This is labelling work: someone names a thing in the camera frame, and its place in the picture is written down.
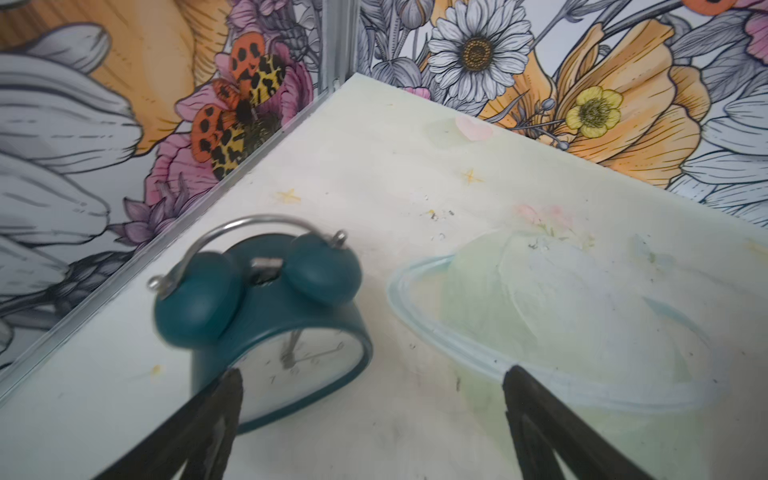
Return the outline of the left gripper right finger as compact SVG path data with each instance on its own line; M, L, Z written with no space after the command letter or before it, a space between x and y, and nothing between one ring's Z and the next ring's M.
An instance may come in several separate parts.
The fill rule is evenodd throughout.
M502 389L525 479L563 479L561 463L578 479L650 477L521 366L506 372Z

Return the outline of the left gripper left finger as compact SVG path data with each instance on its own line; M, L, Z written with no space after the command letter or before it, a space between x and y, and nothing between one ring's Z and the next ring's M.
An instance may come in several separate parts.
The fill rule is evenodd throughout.
M229 369L99 479L221 479L237 435L242 375Z

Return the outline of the teal alarm clock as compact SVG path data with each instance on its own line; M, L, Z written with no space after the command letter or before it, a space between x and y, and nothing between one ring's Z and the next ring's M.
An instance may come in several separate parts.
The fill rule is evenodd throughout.
M362 280L345 231L257 214L205 233L148 286L159 335L192 354L196 390L239 373L238 430L247 433L328 397L369 366L373 342L355 302Z

